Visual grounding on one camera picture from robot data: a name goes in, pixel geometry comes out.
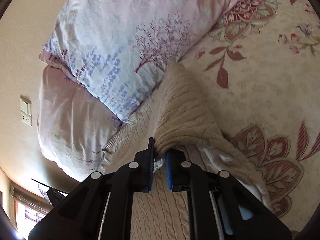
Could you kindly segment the beige cable knit sweater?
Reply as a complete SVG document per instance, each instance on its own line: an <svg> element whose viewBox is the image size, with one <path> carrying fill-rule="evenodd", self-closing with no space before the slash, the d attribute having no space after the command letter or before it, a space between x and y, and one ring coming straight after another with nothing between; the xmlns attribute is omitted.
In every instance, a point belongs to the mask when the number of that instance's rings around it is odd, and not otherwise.
<svg viewBox="0 0 320 240"><path fill-rule="evenodd" d="M106 143L101 173L111 173L133 161L135 154L155 140L157 153L150 193L135 193L132 239L188 239L187 194L166 185L165 152L182 150L187 159L208 172L228 171L266 207L266 185L252 163L226 140L191 73L179 63L167 69L158 88Z"/></svg>

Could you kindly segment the pink floral left pillow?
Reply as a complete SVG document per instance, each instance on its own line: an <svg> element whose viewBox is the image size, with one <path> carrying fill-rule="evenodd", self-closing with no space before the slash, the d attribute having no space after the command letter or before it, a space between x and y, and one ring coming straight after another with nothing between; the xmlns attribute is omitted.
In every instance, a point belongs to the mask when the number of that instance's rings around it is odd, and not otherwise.
<svg viewBox="0 0 320 240"><path fill-rule="evenodd" d="M96 171L103 148L121 121L87 89L47 66L39 92L37 133L42 155L68 176L83 181Z"/></svg>

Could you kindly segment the cream floral bedspread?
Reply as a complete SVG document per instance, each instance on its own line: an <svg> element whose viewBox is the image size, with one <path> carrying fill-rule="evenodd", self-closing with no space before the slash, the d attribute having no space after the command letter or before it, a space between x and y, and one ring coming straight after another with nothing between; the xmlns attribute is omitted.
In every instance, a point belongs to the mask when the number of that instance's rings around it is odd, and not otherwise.
<svg viewBox="0 0 320 240"><path fill-rule="evenodd" d="M184 57L225 138L302 231L319 205L319 18L308 0L240 0Z"/></svg>

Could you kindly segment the blue lavender print pillow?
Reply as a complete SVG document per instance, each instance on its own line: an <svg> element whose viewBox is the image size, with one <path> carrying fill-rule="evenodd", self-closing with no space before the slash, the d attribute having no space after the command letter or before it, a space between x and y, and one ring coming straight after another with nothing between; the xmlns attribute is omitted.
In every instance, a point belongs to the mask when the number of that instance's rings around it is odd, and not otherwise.
<svg viewBox="0 0 320 240"><path fill-rule="evenodd" d="M39 58L125 121L238 0L67 0Z"/></svg>

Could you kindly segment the wall switch socket panel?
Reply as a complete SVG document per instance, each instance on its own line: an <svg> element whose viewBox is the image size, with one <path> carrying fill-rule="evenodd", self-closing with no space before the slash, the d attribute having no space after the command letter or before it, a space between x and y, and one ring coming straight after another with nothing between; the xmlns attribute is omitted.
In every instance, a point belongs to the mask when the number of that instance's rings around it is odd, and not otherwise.
<svg viewBox="0 0 320 240"><path fill-rule="evenodd" d="M24 96L20 96L21 121L28 126L32 126L31 101Z"/></svg>

